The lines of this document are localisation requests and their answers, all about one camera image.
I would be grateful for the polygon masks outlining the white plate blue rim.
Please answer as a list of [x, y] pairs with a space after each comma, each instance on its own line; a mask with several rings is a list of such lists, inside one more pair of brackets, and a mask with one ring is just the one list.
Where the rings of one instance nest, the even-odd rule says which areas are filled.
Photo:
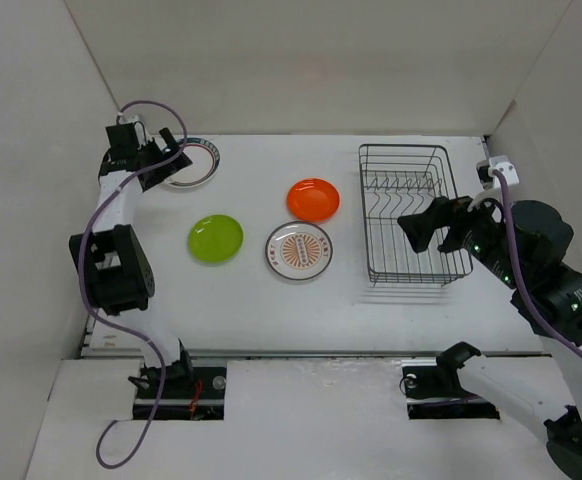
[[220, 151], [207, 139], [189, 137], [184, 154], [192, 164], [167, 177], [164, 184], [177, 189], [190, 189], [209, 181], [220, 166]]

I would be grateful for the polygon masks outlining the green plastic plate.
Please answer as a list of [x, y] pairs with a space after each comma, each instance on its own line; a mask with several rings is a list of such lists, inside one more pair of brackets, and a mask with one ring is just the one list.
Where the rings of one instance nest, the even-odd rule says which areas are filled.
[[187, 246], [202, 263], [219, 264], [233, 258], [244, 241], [241, 224], [228, 215], [214, 214], [198, 220], [190, 229]]

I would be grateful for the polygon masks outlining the orange plastic plate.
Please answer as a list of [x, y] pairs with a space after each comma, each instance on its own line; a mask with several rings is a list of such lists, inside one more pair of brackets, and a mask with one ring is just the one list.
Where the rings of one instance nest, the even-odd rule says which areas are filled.
[[330, 182], [307, 178], [296, 182], [288, 191], [286, 206], [297, 219], [321, 223], [333, 217], [340, 207], [340, 194]]

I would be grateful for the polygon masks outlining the white plate orange sunburst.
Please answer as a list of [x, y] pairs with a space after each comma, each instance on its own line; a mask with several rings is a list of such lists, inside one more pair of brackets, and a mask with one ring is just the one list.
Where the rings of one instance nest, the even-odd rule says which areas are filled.
[[274, 273], [294, 282], [319, 277], [331, 264], [333, 243], [327, 232], [310, 222], [278, 226], [265, 243], [265, 259]]

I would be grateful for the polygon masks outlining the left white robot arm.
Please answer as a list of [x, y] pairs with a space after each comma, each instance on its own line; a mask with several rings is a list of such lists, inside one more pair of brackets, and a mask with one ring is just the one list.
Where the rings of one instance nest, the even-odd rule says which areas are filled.
[[138, 122], [106, 128], [110, 143], [98, 172], [100, 187], [94, 216], [83, 233], [70, 237], [69, 249], [83, 299], [98, 321], [134, 338], [144, 357], [141, 389], [159, 383], [175, 397], [188, 394], [195, 374], [181, 340], [146, 318], [156, 282], [133, 228], [143, 193], [192, 165], [168, 128], [159, 131], [166, 144], [141, 138]]

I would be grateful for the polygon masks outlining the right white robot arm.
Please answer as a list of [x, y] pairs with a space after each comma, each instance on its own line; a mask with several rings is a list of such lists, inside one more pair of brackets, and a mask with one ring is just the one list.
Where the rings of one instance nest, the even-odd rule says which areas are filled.
[[582, 479], [582, 273], [563, 260], [571, 226], [540, 201], [487, 198], [473, 205], [469, 197], [436, 198], [397, 222], [415, 252], [445, 229], [441, 252], [466, 250], [511, 290], [512, 306], [556, 362], [574, 402], [542, 397], [467, 342], [449, 347], [432, 365], [405, 370], [419, 382], [412, 398], [484, 399], [532, 432], [563, 474]]

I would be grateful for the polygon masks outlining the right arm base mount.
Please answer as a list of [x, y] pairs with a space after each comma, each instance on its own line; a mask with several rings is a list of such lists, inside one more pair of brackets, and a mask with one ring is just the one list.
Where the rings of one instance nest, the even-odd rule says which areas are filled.
[[437, 365], [405, 365], [400, 389], [410, 420], [499, 420], [491, 403], [463, 390]]

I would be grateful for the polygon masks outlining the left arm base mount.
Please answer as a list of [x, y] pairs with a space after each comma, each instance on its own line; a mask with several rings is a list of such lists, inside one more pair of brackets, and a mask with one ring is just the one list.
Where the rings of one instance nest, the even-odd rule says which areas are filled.
[[[193, 367], [194, 381], [169, 378], [164, 386], [154, 419], [157, 421], [219, 421], [224, 419], [227, 367], [201, 365]], [[158, 391], [159, 371], [145, 368], [130, 376], [135, 387], [132, 407], [134, 420], [147, 420]]]

